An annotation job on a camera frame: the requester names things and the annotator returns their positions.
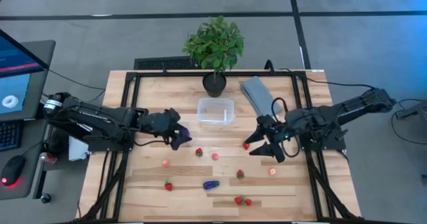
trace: green leaves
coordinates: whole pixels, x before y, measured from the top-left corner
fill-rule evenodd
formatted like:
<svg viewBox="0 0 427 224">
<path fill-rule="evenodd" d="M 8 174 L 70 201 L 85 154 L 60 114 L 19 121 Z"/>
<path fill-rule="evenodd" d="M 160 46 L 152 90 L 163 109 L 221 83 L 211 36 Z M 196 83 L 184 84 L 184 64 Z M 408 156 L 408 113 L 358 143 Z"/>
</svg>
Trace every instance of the green leaves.
<svg viewBox="0 0 427 224">
<path fill-rule="evenodd" d="M 242 56 L 244 38 L 236 23 L 228 24 L 223 16 L 202 23 L 196 34 L 188 35 L 182 52 L 190 54 L 203 69 L 215 69 L 217 72 L 232 69 L 237 55 Z"/>
</svg>

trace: computer mouse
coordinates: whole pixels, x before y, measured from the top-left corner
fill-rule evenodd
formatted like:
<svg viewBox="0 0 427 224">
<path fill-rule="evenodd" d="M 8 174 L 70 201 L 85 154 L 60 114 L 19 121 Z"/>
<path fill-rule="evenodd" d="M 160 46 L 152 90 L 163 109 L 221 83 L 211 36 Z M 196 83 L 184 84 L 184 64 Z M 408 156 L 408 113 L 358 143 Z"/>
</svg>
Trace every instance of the computer mouse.
<svg viewBox="0 0 427 224">
<path fill-rule="evenodd" d="M 24 168 L 25 157 L 16 155 L 6 163 L 1 171 L 1 182 L 5 186 L 14 184 L 21 176 L 22 168 Z"/>
</svg>

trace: wood plank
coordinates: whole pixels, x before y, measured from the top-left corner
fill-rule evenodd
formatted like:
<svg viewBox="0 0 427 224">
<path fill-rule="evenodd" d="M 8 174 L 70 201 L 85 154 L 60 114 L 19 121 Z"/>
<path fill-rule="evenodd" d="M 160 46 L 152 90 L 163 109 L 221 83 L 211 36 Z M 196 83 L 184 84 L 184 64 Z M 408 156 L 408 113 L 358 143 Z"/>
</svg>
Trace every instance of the wood plank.
<svg viewBox="0 0 427 224">
<path fill-rule="evenodd" d="M 110 73 L 104 105 L 120 106 L 126 72 Z M 307 76 L 326 81 L 325 73 L 307 71 Z M 148 108 L 151 113 L 173 107 L 181 115 L 180 123 L 189 129 L 193 141 L 182 145 L 178 151 L 172 151 L 163 143 L 134 148 L 128 160 L 120 221 L 312 221 L 316 218 L 303 153 L 277 163 L 270 157 L 248 155 L 264 141 L 252 143 L 249 151 L 242 148 L 244 140 L 256 128 L 256 114 L 240 90 L 240 84 L 247 79 L 249 77 L 228 77 L 221 97 L 235 101 L 236 116 L 234 122 L 226 126 L 197 121 L 197 102 L 201 97 L 207 97 L 201 77 L 141 79 L 137 106 Z M 290 109 L 296 108 L 289 77 L 261 77 L 261 80 L 273 97 L 283 97 Z M 332 104 L 327 85 L 310 81 L 308 84 L 314 105 Z M 128 106 L 133 85 L 132 82 Z M 305 103 L 301 84 L 299 88 Z M 283 112 L 278 114 L 280 119 L 283 116 Z M 155 138 L 138 133 L 135 139 L 138 143 L 145 143 Z M 296 151 L 293 139 L 285 146 L 290 153 Z M 203 157 L 195 156 L 199 147 L 203 149 Z M 219 154 L 219 160 L 211 159 L 213 153 Z M 83 214 L 97 198 L 104 156 L 104 153 L 96 153 L 89 160 L 80 199 Z M 347 161 L 335 151 L 324 151 L 324 156 L 332 189 L 350 211 L 359 215 Z M 170 161 L 170 167 L 161 166 L 165 159 Z M 270 168 L 276 169 L 276 175 L 270 176 Z M 244 179 L 236 178 L 238 169 L 244 170 Z M 203 190 L 203 182 L 211 180 L 218 180 L 221 185 L 209 191 Z M 164 189 L 166 181 L 173 183 L 173 191 Z M 250 198 L 253 205 L 237 206 L 234 198 L 239 195 Z M 326 214 L 321 190 L 320 195 Z M 109 202 L 109 215 L 112 214 L 113 200 L 111 198 Z"/>
</svg>

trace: keyboard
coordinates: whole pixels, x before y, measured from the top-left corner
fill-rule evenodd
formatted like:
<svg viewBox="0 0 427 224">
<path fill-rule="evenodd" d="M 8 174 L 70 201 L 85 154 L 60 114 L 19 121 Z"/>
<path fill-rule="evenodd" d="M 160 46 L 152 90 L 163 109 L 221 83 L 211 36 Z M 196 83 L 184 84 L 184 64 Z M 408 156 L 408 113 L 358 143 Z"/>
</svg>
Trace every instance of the keyboard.
<svg viewBox="0 0 427 224">
<path fill-rule="evenodd" d="M 0 151 L 19 148 L 21 145 L 23 121 L 0 123 Z"/>
<path fill-rule="evenodd" d="M 174 69 L 201 69 L 200 65 L 190 62 L 184 57 L 155 57 L 135 59 L 134 70 L 174 70 Z"/>
</svg>

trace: gray floor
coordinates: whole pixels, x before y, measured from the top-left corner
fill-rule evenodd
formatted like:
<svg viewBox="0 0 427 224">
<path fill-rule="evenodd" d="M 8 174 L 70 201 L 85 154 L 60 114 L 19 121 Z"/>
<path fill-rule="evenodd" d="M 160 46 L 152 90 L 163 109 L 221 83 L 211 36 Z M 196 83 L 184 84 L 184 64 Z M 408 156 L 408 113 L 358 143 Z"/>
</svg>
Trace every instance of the gray floor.
<svg viewBox="0 0 427 224">
<path fill-rule="evenodd" d="M 297 0 L 300 11 L 427 10 L 427 0 Z M 0 15 L 96 15 L 209 11 L 290 11 L 289 0 L 2 0 Z M 303 68 L 292 17 L 230 18 L 246 37 L 240 68 Z M 0 21 L 18 41 L 54 39 L 52 70 L 104 87 L 110 70 L 131 69 L 138 57 L 181 55 L 187 32 L 205 19 L 99 21 Z M 427 16 L 302 17 L 313 69 L 336 82 L 385 88 L 393 98 L 427 98 Z M 334 102 L 362 88 L 330 86 Z M 49 75 L 46 93 L 70 91 L 82 99 L 94 90 Z M 347 125 L 350 169 L 362 214 L 367 219 L 425 223 L 427 146 L 401 141 L 392 133 L 391 113 L 367 115 Z M 397 123 L 408 138 L 425 141 L 417 118 Z M 85 170 L 47 177 L 52 203 L 16 199 L 0 202 L 2 223 L 52 223 L 75 216 Z"/>
</svg>

